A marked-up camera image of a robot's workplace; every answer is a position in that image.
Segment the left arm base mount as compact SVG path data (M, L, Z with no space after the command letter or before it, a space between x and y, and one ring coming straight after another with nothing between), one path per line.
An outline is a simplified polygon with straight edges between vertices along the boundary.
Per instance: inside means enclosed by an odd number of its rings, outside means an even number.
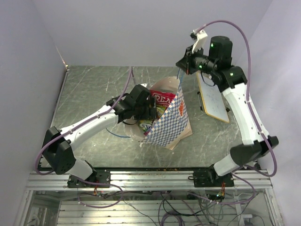
M75 176L69 176L67 182L68 188L91 188L91 187L100 187L100 188L109 188L111 181L111 174L106 169L105 170L96 170L91 176L89 176L86 181L91 183L101 183L102 185L94 185L89 183L84 183L81 180L77 179Z

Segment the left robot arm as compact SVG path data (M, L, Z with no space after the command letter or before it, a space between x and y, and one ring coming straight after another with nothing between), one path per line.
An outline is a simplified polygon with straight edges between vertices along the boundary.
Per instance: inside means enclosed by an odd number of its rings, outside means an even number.
M68 127L51 127L46 131L41 155L57 175L69 174L85 187L101 181L96 169L87 161L74 156L82 143L100 131L125 122L157 117L156 101L149 89L135 85L130 93L112 98L92 115Z

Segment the yellow green candy bag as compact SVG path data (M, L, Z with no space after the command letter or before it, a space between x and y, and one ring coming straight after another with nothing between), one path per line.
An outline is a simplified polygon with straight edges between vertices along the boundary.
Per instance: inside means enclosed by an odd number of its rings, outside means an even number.
M164 114L166 111L166 107L164 106L158 106L156 108L157 111L157 117L155 119L145 119L145 120L139 120L138 124L139 127L143 130L143 134L146 136L151 129L155 126L155 124L158 122L160 117Z

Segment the pink chips bag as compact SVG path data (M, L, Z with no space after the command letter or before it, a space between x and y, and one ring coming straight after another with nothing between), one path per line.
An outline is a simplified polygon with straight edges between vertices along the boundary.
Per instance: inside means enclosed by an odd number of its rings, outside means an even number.
M175 98L175 94L170 92L150 90L150 93L155 98L156 105L165 108L168 108L173 99Z

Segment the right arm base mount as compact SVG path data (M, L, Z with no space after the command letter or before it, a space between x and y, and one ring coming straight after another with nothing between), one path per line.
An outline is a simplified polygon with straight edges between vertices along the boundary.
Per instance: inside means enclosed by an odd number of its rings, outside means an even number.
M193 171L188 180L193 181L194 187L233 187L234 182L231 174L218 176L214 170L201 168Z

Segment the checkered paper bag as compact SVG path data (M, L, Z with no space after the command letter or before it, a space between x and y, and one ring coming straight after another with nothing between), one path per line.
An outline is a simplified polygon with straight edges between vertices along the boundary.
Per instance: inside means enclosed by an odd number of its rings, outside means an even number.
M182 81L184 72L180 69L177 76L166 77L157 81L151 86L150 91L168 92L175 95L170 101L163 100L155 96L156 102L163 102L166 110L157 121L143 134L142 128L138 123L125 125L125 136L117 135L107 131L115 137L130 138L143 144L151 144L173 150L181 139L192 135L192 129L185 105L184 94L182 90Z

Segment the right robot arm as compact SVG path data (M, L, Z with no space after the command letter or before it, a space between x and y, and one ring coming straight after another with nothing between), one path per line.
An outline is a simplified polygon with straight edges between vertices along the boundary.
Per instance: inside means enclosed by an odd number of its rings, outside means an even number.
M230 149L230 153L210 167L208 183L218 186L224 176L271 152L279 144L260 122L256 109L247 93L247 78L239 66L232 65L232 41L225 36L210 40L209 54L204 55L203 45L207 35L192 35L195 43L186 48L184 57L176 66L186 74L196 72L211 75L219 92L227 100L240 129L242 144Z

